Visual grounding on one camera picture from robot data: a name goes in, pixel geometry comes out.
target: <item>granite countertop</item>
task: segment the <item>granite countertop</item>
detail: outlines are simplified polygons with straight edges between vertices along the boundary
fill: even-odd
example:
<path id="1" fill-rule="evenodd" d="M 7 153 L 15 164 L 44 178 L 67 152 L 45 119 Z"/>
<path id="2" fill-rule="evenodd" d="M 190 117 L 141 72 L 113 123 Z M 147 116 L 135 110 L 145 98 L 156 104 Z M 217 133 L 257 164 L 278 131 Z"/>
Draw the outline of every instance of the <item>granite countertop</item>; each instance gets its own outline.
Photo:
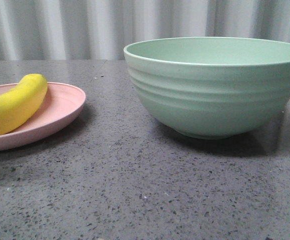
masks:
<path id="1" fill-rule="evenodd" d="M 290 240 L 290 101 L 261 128 L 185 137 L 152 118 L 125 61 L 0 61 L 82 88 L 79 117 L 0 151 L 0 240 Z"/>

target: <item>curtain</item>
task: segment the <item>curtain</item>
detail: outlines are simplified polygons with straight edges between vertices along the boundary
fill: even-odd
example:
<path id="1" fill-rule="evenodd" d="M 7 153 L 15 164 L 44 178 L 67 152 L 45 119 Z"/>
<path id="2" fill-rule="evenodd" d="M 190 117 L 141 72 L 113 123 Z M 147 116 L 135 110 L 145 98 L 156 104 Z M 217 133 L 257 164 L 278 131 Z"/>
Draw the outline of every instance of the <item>curtain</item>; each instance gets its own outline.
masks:
<path id="1" fill-rule="evenodd" d="M 123 59 L 172 37 L 290 43 L 290 0 L 0 0 L 0 60 Z"/>

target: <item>yellow banana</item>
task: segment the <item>yellow banana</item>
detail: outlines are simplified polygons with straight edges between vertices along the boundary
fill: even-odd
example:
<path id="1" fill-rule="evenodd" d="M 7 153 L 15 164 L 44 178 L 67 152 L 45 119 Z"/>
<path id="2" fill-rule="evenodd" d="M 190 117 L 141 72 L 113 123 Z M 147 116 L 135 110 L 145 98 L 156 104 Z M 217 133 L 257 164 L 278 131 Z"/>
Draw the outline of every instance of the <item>yellow banana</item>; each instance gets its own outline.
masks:
<path id="1" fill-rule="evenodd" d="M 43 75 L 28 74 L 0 95 L 0 135 L 26 122 L 40 107 L 47 92 Z"/>

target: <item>pink plate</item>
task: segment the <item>pink plate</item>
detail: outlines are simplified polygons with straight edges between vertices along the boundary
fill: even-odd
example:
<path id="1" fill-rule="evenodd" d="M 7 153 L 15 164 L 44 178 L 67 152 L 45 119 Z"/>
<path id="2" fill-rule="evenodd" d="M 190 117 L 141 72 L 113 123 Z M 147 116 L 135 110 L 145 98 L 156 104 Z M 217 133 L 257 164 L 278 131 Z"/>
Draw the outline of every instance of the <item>pink plate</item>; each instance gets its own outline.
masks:
<path id="1" fill-rule="evenodd" d="M 0 85 L 0 94 L 16 83 Z M 43 139 L 70 124 L 81 112 L 85 92 L 65 83 L 49 82 L 44 101 L 37 112 L 17 129 L 0 135 L 0 151 Z"/>

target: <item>mint green bowl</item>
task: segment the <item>mint green bowl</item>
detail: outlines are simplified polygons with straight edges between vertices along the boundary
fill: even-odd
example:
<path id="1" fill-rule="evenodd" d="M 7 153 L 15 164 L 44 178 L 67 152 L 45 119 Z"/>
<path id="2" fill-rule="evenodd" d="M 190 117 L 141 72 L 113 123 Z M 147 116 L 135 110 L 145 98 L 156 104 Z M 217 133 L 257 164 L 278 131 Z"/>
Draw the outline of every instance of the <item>mint green bowl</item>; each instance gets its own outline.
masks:
<path id="1" fill-rule="evenodd" d="M 124 54 L 147 111 L 186 136 L 251 131 L 290 99 L 290 43 L 181 37 L 133 43 Z"/>

